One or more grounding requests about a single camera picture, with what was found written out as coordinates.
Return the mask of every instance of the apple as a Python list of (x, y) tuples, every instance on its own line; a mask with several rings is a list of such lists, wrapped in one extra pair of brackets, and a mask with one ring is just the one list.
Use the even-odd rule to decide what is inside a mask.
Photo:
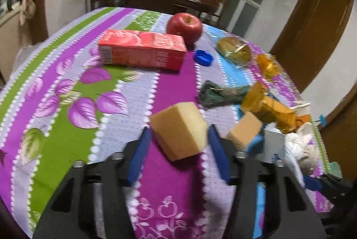
[(168, 21), (166, 33), (182, 36), (186, 46), (193, 47), (202, 35), (202, 23), (192, 14), (177, 13)]

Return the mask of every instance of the purple stripe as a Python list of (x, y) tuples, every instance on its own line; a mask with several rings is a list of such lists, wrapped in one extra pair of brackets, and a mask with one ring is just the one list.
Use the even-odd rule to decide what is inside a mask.
[[(196, 72), (193, 52), (188, 52), (179, 74), (163, 71), (160, 75), (152, 112), (157, 113), (178, 102), (195, 102), (196, 96)], [(147, 199), (150, 203), (150, 208), (154, 211), (154, 215), (149, 219), (145, 219), (148, 217), (149, 210), (139, 205), (138, 218), (140, 223), (147, 222), (156, 229), (157, 224), (162, 224), (165, 220), (168, 224), (172, 220), (180, 220), (187, 223), (187, 227), (195, 228), (194, 222), (202, 216), (205, 202), (203, 199), (202, 179), (200, 155), (170, 162), (157, 145), (156, 140), (153, 139), (143, 166), (139, 201), (145, 202), (143, 198)], [(165, 206), (163, 201), (167, 202), (170, 199), (172, 202), (166, 203), (167, 205)], [(182, 216), (175, 219), (177, 214), (180, 213), (183, 213)], [(146, 234), (155, 235), (149, 227), (145, 228), (145, 231)], [(191, 238), (186, 233), (190, 231), (192, 231), (190, 228), (183, 230), (177, 227), (174, 234), (177, 239)], [(140, 228), (136, 232), (137, 237), (142, 235)], [(163, 230), (162, 235), (172, 238), (172, 233), (169, 229)]]
[(117, 14), (114, 14), (102, 24), (93, 28), (88, 34), (80, 38), (71, 47), (63, 51), (60, 57), (57, 58), (56, 62), (53, 63), (42, 75), (41, 78), (44, 82), (44, 86), (42, 87), (42, 89), (31, 100), (25, 101), (21, 109), (18, 111), (16, 119), (13, 123), (13, 127), (10, 129), (5, 142), (5, 146), (2, 149), (4, 152), (7, 153), (7, 155), (0, 179), (0, 194), (9, 210), (12, 161), (17, 155), (17, 151), (21, 143), (21, 137), (26, 129), (27, 124), (29, 123), (34, 112), (36, 111), (39, 103), (41, 102), (41, 99), (45, 96), (48, 89), (58, 77), (58, 74), (56, 73), (56, 66), (60, 61), (63, 61), (64, 59), (69, 57), (73, 57), (74, 54), (76, 54), (79, 50), (83, 49), (85, 46), (95, 40), (98, 35), (100, 35), (103, 31), (112, 26), (119, 19), (122, 19), (124, 16), (130, 14), (132, 11), (134, 11), (134, 9), (127, 8), (118, 12)]

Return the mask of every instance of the striped tablecloth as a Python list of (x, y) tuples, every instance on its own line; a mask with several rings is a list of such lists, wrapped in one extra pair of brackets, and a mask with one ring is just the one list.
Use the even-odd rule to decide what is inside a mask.
[[(94, 10), (45, 41), (1, 92), (0, 196), (29, 236), (74, 161), (98, 162), (121, 151), (126, 142), (137, 139), (152, 113), (178, 102), (196, 102), (204, 81), (238, 86), (261, 80), (287, 105), (300, 98), (286, 74), (268, 83), (256, 65), (237, 70), (222, 59), (213, 46), (227, 33), (210, 26), (196, 47), (213, 54), (211, 67), (195, 64), (193, 52), (187, 53), (179, 74), (101, 64), (97, 43), (106, 29), (165, 32), (170, 17), (131, 8)], [(124, 106), (103, 113), (111, 95)], [(238, 105), (201, 111), (222, 136), (241, 116)], [(328, 164), (318, 130), (314, 142), (321, 154), (315, 171), (319, 175)], [(171, 164), (151, 142), (139, 180), (126, 198), (138, 238), (217, 239), (234, 192), (235, 187), (220, 179), (210, 147)], [(317, 211), (330, 207), (319, 193), (308, 194)]]

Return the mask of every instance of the green stripe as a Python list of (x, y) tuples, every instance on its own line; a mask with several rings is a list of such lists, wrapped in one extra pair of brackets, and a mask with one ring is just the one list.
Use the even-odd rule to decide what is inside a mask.
[(4, 98), (2, 104), (0, 105), (0, 121), (3, 120), (5, 113), (7, 112), (11, 102), (13, 101), (14, 97), (16, 96), (17, 92), (24, 84), (26, 79), (36, 70), (36, 68), (40, 65), (40, 63), (47, 57), (47, 55), (57, 48), (60, 44), (64, 43), (66, 40), (71, 38), (74, 34), (78, 31), (82, 30), (85, 26), (90, 24), (91, 22), (95, 21), (96, 19), (100, 18), (101, 16), (107, 14), (108, 12), (114, 10), (115, 8), (105, 8), (104, 10), (100, 11), (99, 13), (94, 14), (91, 17), (81, 21), (78, 25), (75, 25), (72, 29), (68, 30), (67, 32), (63, 33), (59, 36), (56, 40), (54, 40), (50, 45), (43, 49), (33, 61), (26, 66), (22, 74), (19, 75), (15, 83), (12, 85), (11, 89), (7, 93), (6, 97)]
[[(160, 15), (156, 12), (144, 12), (125, 29), (149, 31)], [(118, 80), (125, 74), (126, 68), (117, 66), (105, 66), (104, 68), (109, 71), (111, 80), (93, 84), (83, 84), (78, 81), (73, 91), (81, 92), (81, 97), (89, 97), (94, 101), (100, 94), (113, 91)], [(40, 164), (33, 178), (30, 207), (34, 225), (38, 217), (36, 214), (42, 213), (46, 203), (73, 162), (76, 160), (88, 162), (88, 155), (91, 153), (90, 147), (93, 145), (92, 140), (98, 131), (97, 128), (81, 129), (71, 124), (68, 120), (68, 108), (69, 106), (66, 106), (59, 111), (50, 136), (44, 141)], [(102, 117), (103, 114), (97, 111), (96, 118), (99, 124)]]
[(327, 159), (325, 157), (325, 151), (324, 151), (324, 147), (322, 145), (322, 141), (320, 139), (320, 135), (318, 134), (318, 129), (317, 127), (315, 126), (315, 123), (312, 121), (312, 118), (310, 116), (310, 123), (313, 125), (313, 131), (314, 131), (314, 134), (315, 134), (315, 137), (316, 137), (316, 140), (317, 140), (317, 144), (318, 144), (318, 148), (320, 150), (320, 154), (321, 154), (321, 158), (322, 158), (322, 162), (324, 164), (324, 168), (325, 168), (325, 172), (328, 172), (329, 170), (329, 166), (327, 164)]

